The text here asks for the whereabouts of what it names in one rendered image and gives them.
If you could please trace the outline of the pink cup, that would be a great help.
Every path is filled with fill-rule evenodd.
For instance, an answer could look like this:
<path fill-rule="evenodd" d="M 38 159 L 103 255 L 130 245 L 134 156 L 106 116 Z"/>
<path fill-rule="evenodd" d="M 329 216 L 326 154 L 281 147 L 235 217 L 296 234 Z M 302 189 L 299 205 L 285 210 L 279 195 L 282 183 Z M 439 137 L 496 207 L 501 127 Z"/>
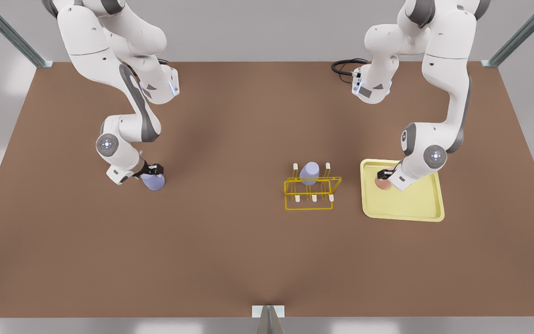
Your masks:
<path fill-rule="evenodd" d="M 394 170 L 395 171 L 396 166 L 394 167 L 388 167 L 385 170 Z M 393 185 L 391 184 L 389 178 L 387 180 L 378 180 L 377 177 L 375 178 L 375 184 L 378 188 L 382 190 L 390 190 Z"/>

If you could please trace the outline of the lavender cup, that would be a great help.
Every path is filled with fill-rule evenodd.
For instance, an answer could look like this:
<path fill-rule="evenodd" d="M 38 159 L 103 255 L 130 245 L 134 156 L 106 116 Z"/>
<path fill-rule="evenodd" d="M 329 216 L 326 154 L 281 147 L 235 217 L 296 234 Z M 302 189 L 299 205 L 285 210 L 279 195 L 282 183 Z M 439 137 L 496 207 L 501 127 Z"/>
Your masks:
<path fill-rule="evenodd" d="M 144 185 L 153 192 L 161 190 L 161 188 L 165 186 L 165 177 L 163 174 L 142 174 L 140 179 L 143 181 Z"/>
<path fill-rule="evenodd" d="M 320 175 L 320 167 L 315 161 L 307 163 L 299 173 L 301 183 L 305 186 L 313 186 L 317 183 Z"/>

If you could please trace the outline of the pale yellow tray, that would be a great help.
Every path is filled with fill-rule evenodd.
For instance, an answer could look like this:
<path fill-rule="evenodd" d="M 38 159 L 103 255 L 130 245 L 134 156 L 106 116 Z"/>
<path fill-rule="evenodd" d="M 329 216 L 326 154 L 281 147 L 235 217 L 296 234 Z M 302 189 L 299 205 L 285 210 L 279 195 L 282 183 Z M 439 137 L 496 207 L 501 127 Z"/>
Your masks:
<path fill-rule="evenodd" d="M 394 187 L 382 190 L 375 185 L 377 172 L 394 167 L 396 163 L 398 161 L 377 159 L 361 162 L 363 212 L 371 218 L 441 222 L 445 210 L 438 173 L 418 180 L 403 192 Z"/>

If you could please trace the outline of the silver frame post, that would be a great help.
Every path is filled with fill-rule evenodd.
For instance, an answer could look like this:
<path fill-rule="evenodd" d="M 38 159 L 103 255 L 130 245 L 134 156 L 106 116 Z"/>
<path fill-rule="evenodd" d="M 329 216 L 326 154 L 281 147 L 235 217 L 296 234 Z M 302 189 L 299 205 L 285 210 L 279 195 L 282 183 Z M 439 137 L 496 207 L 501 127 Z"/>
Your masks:
<path fill-rule="evenodd" d="M 1 15 L 0 34 L 37 68 L 51 68 L 53 66 L 53 61 L 44 60 Z"/>
<path fill-rule="evenodd" d="M 527 38 L 534 33 L 534 15 L 524 23 L 511 38 L 488 60 L 482 60 L 481 65 L 487 68 L 497 68 L 502 64 Z"/>
<path fill-rule="evenodd" d="M 285 317 L 285 306 L 252 306 L 252 317 L 259 318 L 256 334 L 284 334 L 280 318 Z"/>

